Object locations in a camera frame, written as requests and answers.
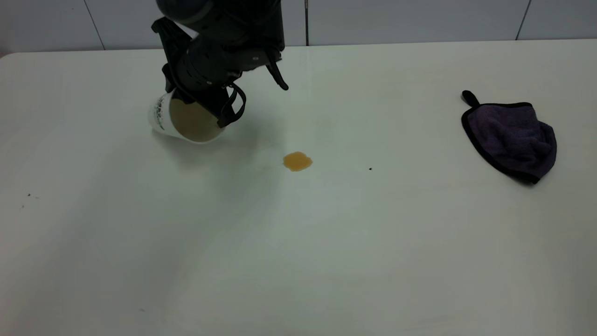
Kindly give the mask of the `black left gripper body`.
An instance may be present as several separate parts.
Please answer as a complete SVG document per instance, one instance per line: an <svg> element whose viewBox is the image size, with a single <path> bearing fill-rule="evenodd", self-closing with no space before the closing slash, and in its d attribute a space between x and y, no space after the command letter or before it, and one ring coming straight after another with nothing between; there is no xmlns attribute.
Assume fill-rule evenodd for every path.
<svg viewBox="0 0 597 336"><path fill-rule="evenodd" d="M260 34L240 45L174 34L174 90L184 101L224 101L222 89L260 67L266 67L277 85L287 90L277 66L284 49L284 34Z"/></svg>

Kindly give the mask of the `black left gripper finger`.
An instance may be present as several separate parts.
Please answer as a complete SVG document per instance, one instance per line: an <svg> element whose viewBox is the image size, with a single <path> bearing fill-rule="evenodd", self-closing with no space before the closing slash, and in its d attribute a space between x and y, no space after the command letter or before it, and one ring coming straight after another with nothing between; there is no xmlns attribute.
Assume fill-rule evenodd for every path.
<svg viewBox="0 0 597 336"><path fill-rule="evenodd" d="M173 66L177 52L177 40L174 27L175 24L167 18L160 18L152 23L152 30L160 37L161 45L166 55L167 63L162 67L166 78L166 93L171 93L176 87Z"/></svg>
<svg viewBox="0 0 597 336"><path fill-rule="evenodd" d="M191 103L201 105L217 119L217 124L221 128L235 122L235 111L233 110L235 93L229 94L227 89L215 88L186 92L177 88L175 89L175 98L187 105Z"/></svg>

